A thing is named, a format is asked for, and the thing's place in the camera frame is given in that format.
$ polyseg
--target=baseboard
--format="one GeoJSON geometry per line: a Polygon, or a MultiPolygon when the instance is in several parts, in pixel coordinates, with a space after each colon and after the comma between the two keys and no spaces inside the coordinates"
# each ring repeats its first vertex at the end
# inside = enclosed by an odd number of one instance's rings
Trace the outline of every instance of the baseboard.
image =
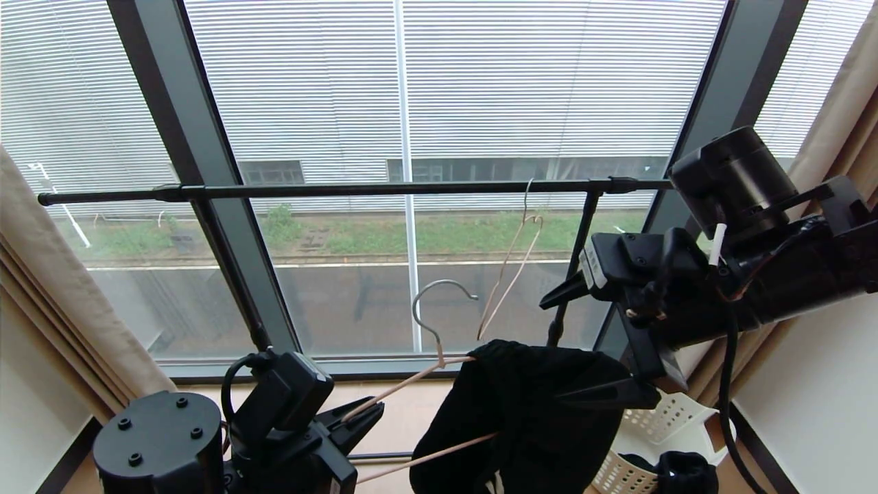
{"type": "Polygon", "coordinates": [[[799,494],[799,491],[789,480],[787,474],[784,473],[781,465],[774,459],[765,443],[756,435],[756,432],[750,427],[750,424],[734,403],[730,404],[729,412],[731,421],[738,430],[738,440],[750,452],[756,464],[759,465],[759,468],[768,477],[768,482],[772,484],[774,490],[778,494],[799,494]]]}
{"type": "Polygon", "coordinates": [[[61,494],[70,478],[83,464],[83,460],[91,452],[97,433],[101,431],[100,423],[92,417],[73,440],[73,444],[54,466],[46,480],[37,489],[37,494],[61,494]]]}

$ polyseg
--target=beige curtain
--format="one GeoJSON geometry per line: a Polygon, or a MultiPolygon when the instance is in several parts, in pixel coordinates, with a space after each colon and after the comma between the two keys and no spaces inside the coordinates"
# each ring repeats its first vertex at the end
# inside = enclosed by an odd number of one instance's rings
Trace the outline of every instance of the beige curtain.
{"type": "Polygon", "coordinates": [[[174,389],[113,312],[2,147],[0,301],[4,321],[23,329],[101,423],[134,398],[174,389]]]}
{"type": "MultiPolygon", "coordinates": [[[[878,4],[863,23],[814,120],[789,176],[800,191],[827,178],[847,175],[863,198],[878,202],[878,4]]],[[[797,218],[817,211],[809,204],[790,211],[797,218]]],[[[746,383],[795,325],[796,318],[741,335],[735,358],[732,395],[746,383]]],[[[713,406],[725,340],[717,340],[689,377],[689,395],[713,406]]]]}

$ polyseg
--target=black clothes rail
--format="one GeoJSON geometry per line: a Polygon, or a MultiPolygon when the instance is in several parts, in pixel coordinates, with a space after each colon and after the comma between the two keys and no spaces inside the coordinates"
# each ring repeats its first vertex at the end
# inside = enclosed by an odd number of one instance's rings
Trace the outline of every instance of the black clothes rail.
{"type": "MultiPolygon", "coordinates": [[[[452,193],[587,193],[582,218],[573,243],[567,278],[579,270],[579,251],[582,250],[592,219],[597,211],[598,199],[603,194],[631,193],[635,191],[671,190],[669,180],[638,180],[629,177],[592,178],[589,180],[533,180],[498,182],[401,182],[381,184],[328,184],[328,185],[160,185],[149,190],[41,193],[37,196],[43,206],[85,202],[118,202],[125,200],[159,200],[162,202],[202,202],[215,199],[264,199],[282,197],[330,197],[370,196],[397,194],[452,194],[452,193]]],[[[216,218],[206,218],[216,222],[216,218]]],[[[220,263],[236,268],[237,262],[223,243],[216,245],[220,263]]],[[[549,326],[547,346],[558,346],[564,335],[564,317],[567,304],[558,306],[549,326]]],[[[254,343],[263,350],[268,344],[264,328],[254,328],[254,343]]]]}

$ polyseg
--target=glass pane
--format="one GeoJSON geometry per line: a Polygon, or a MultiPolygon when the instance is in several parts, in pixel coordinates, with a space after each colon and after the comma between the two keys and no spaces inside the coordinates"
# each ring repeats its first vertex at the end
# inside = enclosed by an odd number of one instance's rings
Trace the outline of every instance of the glass pane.
{"type": "MultiPolygon", "coordinates": [[[[4,2],[0,50],[0,141],[36,193],[178,181],[106,2],[4,2]]],[[[189,205],[79,204],[49,213],[157,359],[253,349],[189,205]]]]}
{"type": "MultiPolygon", "coordinates": [[[[405,2],[413,163],[473,163],[483,180],[660,177],[724,2],[526,5],[405,2]]],[[[639,231],[653,195],[606,196],[592,231],[639,231]]],[[[544,344],[555,311],[537,303],[566,275],[584,198],[530,194],[544,230],[489,338],[544,344]]],[[[421,285],[454,278],[483,297],[440,287],[424,298],[424,319],[443,329],[447,347],[469,350],[522,195],[420,196],[415,207],[421,285]]],[[[532,235],[522,233],[516,250],[532,235]]],[[[571,304],[562,344],[591,345],[605,314],[592,299],[571,304]]]]}
{"type": "Polygon", "coordinates": [[[755,129],[788,169],[823,105],[872,0],[811,0],[755,129]]]}
{"type": "MultiPolygon", "coordinates": [[[[185,4],[239,163],[296,160],[308,184],[401,179],[392,2],[185,4]]],[[[402,197],[253,207],[306,352],[412,352],[402,197]]]]}

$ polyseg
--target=laundry basket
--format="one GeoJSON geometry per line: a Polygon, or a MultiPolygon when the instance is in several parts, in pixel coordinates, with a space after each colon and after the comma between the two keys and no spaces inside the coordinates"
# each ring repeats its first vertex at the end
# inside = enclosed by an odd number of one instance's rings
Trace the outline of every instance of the laundry basket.
{"type": "MultiPolygon", "coordinates": [[[[627,462],[620,454],[636,454],[651,465],[666,451],[698,453],[710,464],[719,465],[728,450],[714,451],[704,423],[719,413],[683,393],[666,395],[655,410],[626,410],[592,485],[601,494],[647,494],[656,488],[658,476],[627,462]]],[[[735,426],[732,437],[737,437],[735,426]]]]}

